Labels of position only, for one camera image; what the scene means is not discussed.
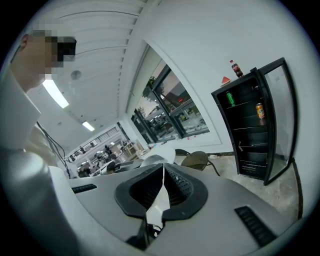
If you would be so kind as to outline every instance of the soda bottle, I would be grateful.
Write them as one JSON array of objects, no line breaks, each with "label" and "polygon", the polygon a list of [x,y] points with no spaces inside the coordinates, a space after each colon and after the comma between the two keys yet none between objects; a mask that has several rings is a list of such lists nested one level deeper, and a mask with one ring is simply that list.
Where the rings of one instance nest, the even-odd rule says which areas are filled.
[{"label": "soda bottle", "polygon": [[238,64],[237,64],[237,63],[234,63],[233,60],[230,60],[230,63],[232,64],[231,67],[232,67],[233,71],[235,72],[236,76],[237,76],[238,78],[242,77],[244,74],[242,73],[242,71],[241,71],[240,67],[238,66]]}]

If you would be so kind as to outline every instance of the white ceiling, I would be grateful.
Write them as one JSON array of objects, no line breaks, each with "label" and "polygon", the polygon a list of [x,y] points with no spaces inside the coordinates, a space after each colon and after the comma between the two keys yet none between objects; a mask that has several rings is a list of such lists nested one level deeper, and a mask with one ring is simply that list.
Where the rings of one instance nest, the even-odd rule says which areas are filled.
[{"label": "white ceiling", "polygon": [[[54,79],[69,106],[62,109],[41,85],[28,93],[41,112],[39,122],[66,153],[112,125],[119,109],[128,42],[147,0],[54,0],[41,12],[67,25],[77,40],[72,69]],[[71,72],[81,71],[78,80]],[[95,131],[81,123],[88,121]]]}]

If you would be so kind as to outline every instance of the window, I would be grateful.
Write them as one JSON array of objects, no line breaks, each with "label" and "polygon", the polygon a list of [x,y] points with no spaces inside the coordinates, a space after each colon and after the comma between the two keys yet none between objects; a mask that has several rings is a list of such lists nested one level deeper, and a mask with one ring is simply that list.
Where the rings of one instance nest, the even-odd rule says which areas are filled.
[{"label": "window", "polygon": [[131,119],[148,144],[209,132],[189,93],[163,60]]}]

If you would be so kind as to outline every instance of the fluorescent light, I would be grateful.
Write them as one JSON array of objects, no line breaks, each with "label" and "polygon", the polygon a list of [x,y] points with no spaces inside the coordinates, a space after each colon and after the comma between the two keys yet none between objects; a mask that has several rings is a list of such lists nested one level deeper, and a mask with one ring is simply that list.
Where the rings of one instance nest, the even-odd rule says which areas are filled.
[{"label": "fluorescent light", "polygon": [[69,105],[65,97],[59,91],[58,87],[56,86],[53,80],[45,80],[43,83],[44,88],[50,94],[50,96],[55,100],[56,103],[59,104],[61,108],[65,108]]},{"label": "fluorescent light", "polygon": [[82,125],[83,125],[85,128],[87,128],[90,132],[92,132],[92,131],[95,130],[95,128],[93,128],[93,127],[90,125],[90,123],[88,123],[87,121],[84,121],[84,122],[82,123]]}]

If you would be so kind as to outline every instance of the black refrigerator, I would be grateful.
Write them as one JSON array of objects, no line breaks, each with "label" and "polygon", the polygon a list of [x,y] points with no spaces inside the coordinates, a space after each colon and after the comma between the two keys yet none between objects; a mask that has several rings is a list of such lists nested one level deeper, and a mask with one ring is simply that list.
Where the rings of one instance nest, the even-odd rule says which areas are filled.
[{"label": "black refrigerator", "polygon": [[230,135],[237,173],[264,185],[281,176],[293,160],[298,118],[285,59],[253,68],[212,96]]}]

